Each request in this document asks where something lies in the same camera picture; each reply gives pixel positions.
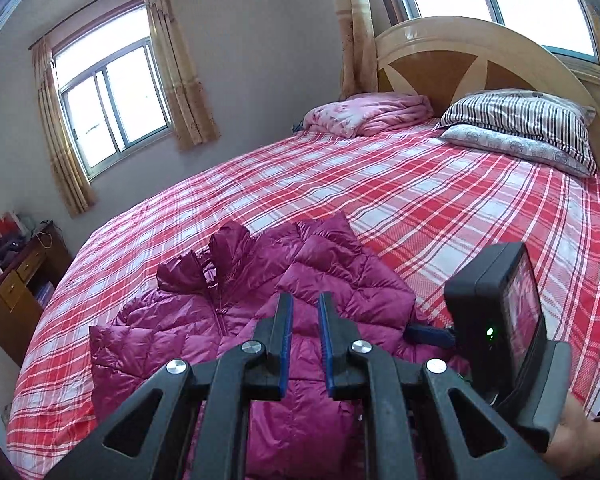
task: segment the bed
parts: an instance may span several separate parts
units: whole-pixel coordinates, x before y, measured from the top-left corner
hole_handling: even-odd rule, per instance
[[[530,40],[494,23],[453,18],[450,27],[449,20],[413,20],[378,37],[382,90],[428,94],[438,115],[480,88],[531,88],[595,105]],[[259,232],[344,211],[439,326],[450,322],[444,281],[485,245],[524,240],[549,334],[573,346],[572,390],[587,411],[599,409],[600,171],[579,180],[460,148],[439,139],[435,124],[353,139],[299,132],[185,180],[94,232],[45,310],[18,379],[8,449],[23,477],[41,478],[96,425],[88,327],[112,320],[155,286],[158,264],[201,249],[229,220]],[[600,121],[590,136],[600,165]]]

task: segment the curtain rod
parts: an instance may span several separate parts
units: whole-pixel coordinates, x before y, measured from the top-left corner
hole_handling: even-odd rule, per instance
[[[42,38],[44,38],[47,34],[49,34],[50,32],[52,32],[53,30],[56,30],[56,28],[58,28],[60,25],[62,25],[66,20],[74,17],[76,14],[78,14],[78,12],[81,12],[82,10],[86,9],[87,7],[89,7],[90,5],[93,5],[95,2],[100,1],[100,0],[93,0],[92,2],[86,4],[85,6],[80,7],[80,9],[76,10],[75,12],[72,12],[71,14],[69,14],[64,20],[62,20],[61,22],[56,23],[53,27],[51,27],[45,34],[43,34],[42,36],[40,36],[36,41],[34,41],[31,45],[29,45],[29,48],[27,50],[31,50],[33,48],[33,46],[39,42]]]

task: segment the patterned pillow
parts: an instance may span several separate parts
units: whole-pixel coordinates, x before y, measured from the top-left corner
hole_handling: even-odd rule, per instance
[[[555,146],[596,173],[596,161],[589,147],[587,126],[596,111],[542,92],[503,89],[467,95],[442,115],[439,128],[472,124],[488,130],[541,140]]]
[[[541,140],[501,134],[470,124],[456,124],[444,132],[440,138],[457,146],[505,153],[524,160],[540,162],[580,178],[591,176],[589,170],[571,155]]]

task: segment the red and white plaid bedspread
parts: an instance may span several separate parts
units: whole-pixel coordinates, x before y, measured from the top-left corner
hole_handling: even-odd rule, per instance
[[[573,391],[600,408],[600,174],[445,144],[427,126],[370,138],[299,134],[146,200],[96,231],[45,310],[16,387],[10,458],[40,478],[95,426],[88,327],[155,286],[158,264],[222,224],[252,232],[343,210],[360,239],[450,321],[443,283],[494,242],[524,240],[551,336],[574,350]]]

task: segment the pink blanket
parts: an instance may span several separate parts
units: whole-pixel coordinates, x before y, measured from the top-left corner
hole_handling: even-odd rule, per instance
[[[398,92],[358,94],[346,101],[318,106],[304,117],[304,129],[351,139],[406,128],[433,117],[425,95]]]

